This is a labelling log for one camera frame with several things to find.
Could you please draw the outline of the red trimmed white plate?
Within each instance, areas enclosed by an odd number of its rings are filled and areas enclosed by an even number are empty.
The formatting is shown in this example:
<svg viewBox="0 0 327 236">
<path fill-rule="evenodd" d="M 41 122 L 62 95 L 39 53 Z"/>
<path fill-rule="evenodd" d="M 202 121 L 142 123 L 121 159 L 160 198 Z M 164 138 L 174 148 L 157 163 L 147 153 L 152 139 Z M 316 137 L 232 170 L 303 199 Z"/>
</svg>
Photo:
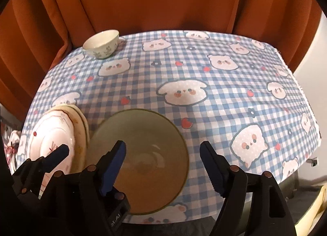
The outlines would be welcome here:
<svg viewBox="0 0 327 236">
<path fill-rule="evenodd" d="M 55 171 L 61 170 L 65 174 L 72 168 L 75 155 L 74 126 L 66 113 L 59 110 L 49 111 L 41 117 L 35 127 L 28 142 L 28 155 L 32 160 L 39 157 L 47 157 L 60 145 L 65 144 L 69 147 L 69 154 L 58 166 L 50 173 L 44 175 L 41 183 L 39 196 L 41 196 Z"/>
</svg>

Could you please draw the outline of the green leaf bowl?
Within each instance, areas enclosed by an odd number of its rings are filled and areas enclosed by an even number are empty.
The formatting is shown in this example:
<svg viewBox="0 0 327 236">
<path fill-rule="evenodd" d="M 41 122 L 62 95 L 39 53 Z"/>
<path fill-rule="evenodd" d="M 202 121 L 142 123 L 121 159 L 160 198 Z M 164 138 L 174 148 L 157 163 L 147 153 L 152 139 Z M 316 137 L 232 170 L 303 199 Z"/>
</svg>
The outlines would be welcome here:
<svg viewBox="0 0 327 236">
<path fill-rule="evenodd" d="M 117 112 L 94 132 L 85 164 L 97 163 L 118 140 L 126 144 L 126 157 L 114 186 L 126 194 L 131 214 L 154 213 L 172 203 L 189 168 L 187 146 L 177 127 L 154 111 Z"/>
</svg>

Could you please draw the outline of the blue checkered bear tablecloth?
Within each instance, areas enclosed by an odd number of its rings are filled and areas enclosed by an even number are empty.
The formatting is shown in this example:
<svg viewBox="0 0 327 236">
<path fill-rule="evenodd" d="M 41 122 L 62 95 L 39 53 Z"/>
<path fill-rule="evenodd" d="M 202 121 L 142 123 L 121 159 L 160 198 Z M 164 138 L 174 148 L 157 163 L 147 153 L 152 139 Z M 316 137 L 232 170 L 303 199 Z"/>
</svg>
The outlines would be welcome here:
<svg viewBox="0 0 327 236">
<path fill-rule="evenodd" d="M 180 194 L 162 210 L 131 214 L 134 224 L 178 223 L 214 216 L 223 198 L 214 191 L 199 154 L 208 141 L 243 171 L 269 171 L 282 182 L 321 144 L 303 90 L 278 50 L 230 34 L 168 30 L 118 40 L 106 59 L 78 48 L 52 68 L 30 106 L 17 153 L 28 155 L 32 129 L 54 106 L 76 105 L 90 140 L 113 114 L 135 108 L 170 120 L 185 140 L 189 168 Z"/>
</svg>

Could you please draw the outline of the orange curtain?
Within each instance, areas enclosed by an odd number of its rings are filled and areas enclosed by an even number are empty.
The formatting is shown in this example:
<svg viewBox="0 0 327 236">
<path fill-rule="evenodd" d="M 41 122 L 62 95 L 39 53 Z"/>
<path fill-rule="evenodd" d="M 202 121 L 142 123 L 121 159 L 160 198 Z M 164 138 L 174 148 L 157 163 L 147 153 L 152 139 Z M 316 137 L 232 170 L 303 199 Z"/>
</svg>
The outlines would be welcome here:
<svg viewBox="0 0 327 236">
<path fill-rule="evenodd" d="M 276 47 L 291 70 L 309 49 L 316 0 L 1 0 L 1 104 L 18 120 L 49 69 L 95 33 L 233 33 Z"/>
</svg>

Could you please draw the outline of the white green pattern bowl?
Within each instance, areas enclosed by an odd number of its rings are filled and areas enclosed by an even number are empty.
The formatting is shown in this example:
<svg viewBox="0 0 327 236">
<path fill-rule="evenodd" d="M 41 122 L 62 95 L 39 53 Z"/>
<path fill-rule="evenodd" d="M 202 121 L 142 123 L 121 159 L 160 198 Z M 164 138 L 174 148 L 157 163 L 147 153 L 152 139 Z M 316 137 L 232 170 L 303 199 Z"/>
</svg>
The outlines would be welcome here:
<svg viewBox="0 0 327 236">
<path fill-rule="evenodd" d="M 82 47 L 87 54 L 97 59 L 106 59 L 117 49 L 118 40 L 118 30 L 105 30 L 91 36 L 83 43 Z"/>
</svg>

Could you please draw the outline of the pink clothes pile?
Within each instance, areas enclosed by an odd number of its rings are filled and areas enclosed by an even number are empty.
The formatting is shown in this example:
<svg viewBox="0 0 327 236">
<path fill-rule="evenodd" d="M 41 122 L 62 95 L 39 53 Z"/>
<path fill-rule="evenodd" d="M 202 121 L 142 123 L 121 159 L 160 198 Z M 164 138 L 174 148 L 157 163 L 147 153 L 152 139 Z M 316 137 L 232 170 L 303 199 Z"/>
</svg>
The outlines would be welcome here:
<svg viewBox="0 0 327 236">
<path fill-rule="evenodd" d="M 14 130 L 11 132 L 7 144 L 4 145 L 4 153 L 11 174 L 13 174 L 17 169 L 16 155 L 20 144 L 20 137 L 21 132 Z"/>
</svg>

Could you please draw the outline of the large yellow floral plate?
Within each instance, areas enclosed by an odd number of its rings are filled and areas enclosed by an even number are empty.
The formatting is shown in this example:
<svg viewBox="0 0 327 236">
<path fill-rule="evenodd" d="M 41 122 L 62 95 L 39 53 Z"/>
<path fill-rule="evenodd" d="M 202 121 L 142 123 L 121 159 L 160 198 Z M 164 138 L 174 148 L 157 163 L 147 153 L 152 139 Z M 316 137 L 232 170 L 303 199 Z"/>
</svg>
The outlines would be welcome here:
<svg viewBox="0 0 327 236">
<path fill-rule="evenodd" d="M 74 156 L 69 173 L 77 173 L 84 169 L 87 146 L 90 141 L 89 125 L 86 117 L 76 105 L 61 104 L 54 106 L 47 113 L 61 111 L 65 113 L 74 127 Z"/>
</svg>

